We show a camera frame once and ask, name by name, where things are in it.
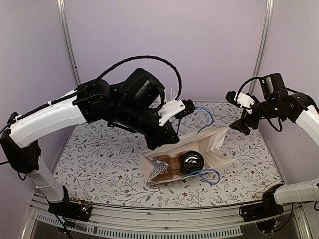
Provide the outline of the brown cardboard cup carrier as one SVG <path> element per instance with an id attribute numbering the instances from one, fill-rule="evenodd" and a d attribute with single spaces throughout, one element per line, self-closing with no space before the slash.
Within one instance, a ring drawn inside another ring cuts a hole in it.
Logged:
<path id="1" fill-rule="evenodd" d="M 152 181 L 161 182 L 173 179 L 175 176 L 183 176 L 190 173 L 190 171 L 186 167 L 185 155 L 186 151 L 181 152 L 174 157 L 167 154 L 154 157 L 154 159 L 166 163 L 168 167 L 163 172 L 154 177 Z"/>

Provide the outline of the black plastic cup lid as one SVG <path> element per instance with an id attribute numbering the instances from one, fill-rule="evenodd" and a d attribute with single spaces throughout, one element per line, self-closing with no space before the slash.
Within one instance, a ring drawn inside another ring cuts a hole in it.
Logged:
<path id="1" fill-rule="evenodd" d="M 204 158 L 196 151 L 188 151 L 179 157 L 180 170 L 183 174 L 193 173 L 204 168 Z"/>

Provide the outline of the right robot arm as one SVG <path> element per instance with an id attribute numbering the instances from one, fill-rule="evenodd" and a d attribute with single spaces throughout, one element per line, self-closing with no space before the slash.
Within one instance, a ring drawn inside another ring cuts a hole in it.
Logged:
<path id="1" fill-rule="evenodd" d="M 226 100 L 242 109 L 241 117 L 230 128 L 244 135 L 258 128 L 259 122 L 277 119 L 279 128 L 288 120 L 300 129 L 313 144 L 319 144 L 319 109 L 307 94 L 285 86 L 280 73 L 246 80 L 238 90 L 229 91 Z M 319 179 L 294 184 L 279 183 L 262 194 L 257 204 L 241 206 L 239 214 L 244 221 L 254 221 L 283 213 L 286 204 L 314 202 L 319 208 Z"/>

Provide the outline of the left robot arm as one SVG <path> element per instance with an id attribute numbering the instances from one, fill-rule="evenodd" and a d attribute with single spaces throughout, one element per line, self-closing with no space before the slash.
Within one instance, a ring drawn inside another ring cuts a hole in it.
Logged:
<path id="1" fill-rule="evenodd" d="M 87 221 L 90 206 L 84 200 L 70 202 L 66 187 L 45 165 L 38 140 L 70 126 L 104 120 L 109 127 L 143 135 L 150 150 L 176 144 L 172 114 L 163 111 L 164 103 L 151 107 L 164 95 L 164 85 L 142 68 L 117 84 L 91 80 L 24 115 L 12 113 L 0 145 L 12 169 L 30 178 L 45 195 L 50 213 Z"/>

